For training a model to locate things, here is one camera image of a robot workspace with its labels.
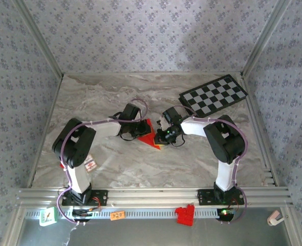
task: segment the small white card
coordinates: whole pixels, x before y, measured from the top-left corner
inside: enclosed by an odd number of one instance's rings
[[[87,172],[89,173],[93,169],[95,169],[98,165],[96,164],[96,161],[93,159],[92,155],[88,155],[84,161],[85,168]]]

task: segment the marble surface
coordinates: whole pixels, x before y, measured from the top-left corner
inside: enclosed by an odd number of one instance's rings
[[[154,128],[161,113],[179,105],[179,93],[216,79],[216,75],[80,75],[64,76],[47,136],[38,161],[34,187],[67,185],[59,160],[51,146],[72,117],[101,120],[122,111],[132,98],[149,105],[148,117]],[[264,174],[246,102],[223,109],[212,117],[229,115],[246,134],[247,155],[241,160],[238,184],[262,186]],[[138,140],[119,137],[94,141],[90,154],[98,168],[90,173],[93,187],[210,187],[217,176],[218,161],[206,138],[188,135],[182,147],[152,148]]]

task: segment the sticker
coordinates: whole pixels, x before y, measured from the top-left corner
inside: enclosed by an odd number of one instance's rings
[[[125,218],[125,211],[112,212],[110,214],[110,220],[117,220],[117,219],[124,219],[124,218]]]
[[[84,161],[85,168],[89,173],[93,169],[95,169],[98,165],[96,164],[95,160],[93,159],[92,155],[88,155]]]

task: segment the checkerboard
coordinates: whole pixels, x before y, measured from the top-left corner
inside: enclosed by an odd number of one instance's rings
[[[182,105],[192,108],[204,118],[223,108],[236,104],[248,94],[231,75],[225,75],[180,94]]]

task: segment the wall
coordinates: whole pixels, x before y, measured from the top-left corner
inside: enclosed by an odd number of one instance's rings
[[[12,2],[0,1],[0,242],[58,82]]]
[[[276,0],[25,0],[61,70],[241,71]]]
[[[302,225],[302,0],[293,1],[248,82],[272,144],[276,171]]]

